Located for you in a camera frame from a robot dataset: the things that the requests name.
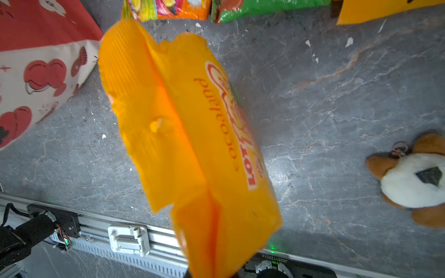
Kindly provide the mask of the orange yellow snack bag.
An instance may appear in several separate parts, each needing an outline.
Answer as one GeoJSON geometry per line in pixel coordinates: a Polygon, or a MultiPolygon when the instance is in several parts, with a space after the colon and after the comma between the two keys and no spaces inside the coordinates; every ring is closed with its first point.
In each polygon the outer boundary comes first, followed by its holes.
{"type": "Polygon", "coordinates": [[[282,226],[229,78],[190,32],[156,42],[137,21],[104,35],[99,70],[153,212],[171,207],[195,278],[230,278],[282,226]]]}

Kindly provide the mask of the green corn chip bag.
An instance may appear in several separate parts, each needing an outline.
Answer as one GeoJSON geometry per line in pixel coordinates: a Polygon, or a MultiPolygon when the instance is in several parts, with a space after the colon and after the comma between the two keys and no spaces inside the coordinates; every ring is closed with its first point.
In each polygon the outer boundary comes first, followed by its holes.
{"type": "Polygon", "coordinates": [[[330,0],[222,0],[212,1],[212,20],[227,23],[245,16],[329,6],[330,0]]]}

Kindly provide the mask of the colourful orange candy bag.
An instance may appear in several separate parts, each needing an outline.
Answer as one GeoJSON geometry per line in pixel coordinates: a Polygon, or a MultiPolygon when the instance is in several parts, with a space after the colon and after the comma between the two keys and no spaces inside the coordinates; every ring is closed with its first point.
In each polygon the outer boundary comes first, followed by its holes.
{"type": "Polygon", "coordinates": [[[140,22],[159,19],[207,20],[211,0],[126,0],[121,19],[140,22]]]}

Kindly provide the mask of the strawberry print paper bag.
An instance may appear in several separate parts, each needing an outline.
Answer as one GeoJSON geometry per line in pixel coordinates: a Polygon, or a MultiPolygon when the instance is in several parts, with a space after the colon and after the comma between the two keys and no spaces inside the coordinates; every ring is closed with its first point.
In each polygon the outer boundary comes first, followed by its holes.
{"type": "Polygon", "coordinates": [[[77,94],[102,38],[80,1],[1,2],[1,148],[77,94]]]}

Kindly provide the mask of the large yellow snack bag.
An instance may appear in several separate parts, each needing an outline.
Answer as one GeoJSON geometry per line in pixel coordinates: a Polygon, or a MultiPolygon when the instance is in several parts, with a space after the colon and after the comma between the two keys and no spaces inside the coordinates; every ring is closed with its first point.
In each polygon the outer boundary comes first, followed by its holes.
{"type": "Polygon", "coordinates": [[[345,0],[337,24],[359,24],[408,10],[444,3],[444,0],[345,0]]]}

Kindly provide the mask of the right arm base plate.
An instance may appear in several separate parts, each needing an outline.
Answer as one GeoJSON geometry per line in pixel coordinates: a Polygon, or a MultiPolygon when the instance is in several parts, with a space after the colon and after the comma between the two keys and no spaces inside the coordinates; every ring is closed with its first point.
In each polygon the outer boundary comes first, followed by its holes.
{"type": "Polygon", "coordinates": [[[328,268],[277,257],[275,254],[257,253],[238,272],[238,278],[336,278],[328,268]]]}

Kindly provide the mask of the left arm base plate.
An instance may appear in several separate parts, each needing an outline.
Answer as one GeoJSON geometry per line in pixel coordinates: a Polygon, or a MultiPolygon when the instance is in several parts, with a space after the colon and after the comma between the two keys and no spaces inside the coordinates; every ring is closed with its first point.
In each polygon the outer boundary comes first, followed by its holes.
{"type": "Polygon", "coordinates": [[[56,209],[54,207],[37,205],[33,203],[27,206],[27,210],[31,218],[40,214],[47,215],[55,224],[54,239],[57,247],[66,251],[73,249],[73,239],[77,239],[81,235],[81,226],[78,214],[67,210],[56,209]]]}

